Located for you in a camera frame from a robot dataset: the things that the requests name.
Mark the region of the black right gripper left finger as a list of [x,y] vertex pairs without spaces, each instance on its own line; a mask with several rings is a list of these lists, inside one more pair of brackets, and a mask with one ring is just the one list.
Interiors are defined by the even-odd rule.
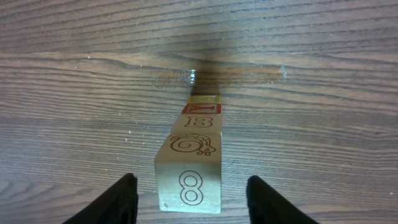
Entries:
[[137,178],[127,173],[63,224],[136,224],[137,210]]

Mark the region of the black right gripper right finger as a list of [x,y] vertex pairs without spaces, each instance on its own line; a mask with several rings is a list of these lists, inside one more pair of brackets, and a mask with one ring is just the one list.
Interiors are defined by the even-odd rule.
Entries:
[[256,175],[248,178],[246,197],[251,224],[318,224]]

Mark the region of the blue X wooden block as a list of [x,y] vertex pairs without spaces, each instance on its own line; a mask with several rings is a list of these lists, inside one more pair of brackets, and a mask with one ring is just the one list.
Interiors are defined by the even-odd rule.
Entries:
[[162,211],[221,212],[220,134],[171,134],[154,159]]

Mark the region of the red Y wooden block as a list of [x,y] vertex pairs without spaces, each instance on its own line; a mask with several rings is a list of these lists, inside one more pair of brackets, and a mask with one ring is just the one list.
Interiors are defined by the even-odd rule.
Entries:
[[182,114],[220,114],[220,103],[188,103],[182,110]]

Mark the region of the yellow S wooden block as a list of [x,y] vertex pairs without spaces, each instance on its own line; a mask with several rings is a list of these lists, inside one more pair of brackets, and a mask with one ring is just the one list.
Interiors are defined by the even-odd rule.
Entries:
[[221,103],[220,95],[191,95],[187,103]]

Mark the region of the plain wooden block blue H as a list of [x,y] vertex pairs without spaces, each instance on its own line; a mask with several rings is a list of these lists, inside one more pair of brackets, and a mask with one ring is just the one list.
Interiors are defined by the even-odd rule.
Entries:
[[182,114],[172,126],[171,133],[219,134],[223,132],[220,114]]

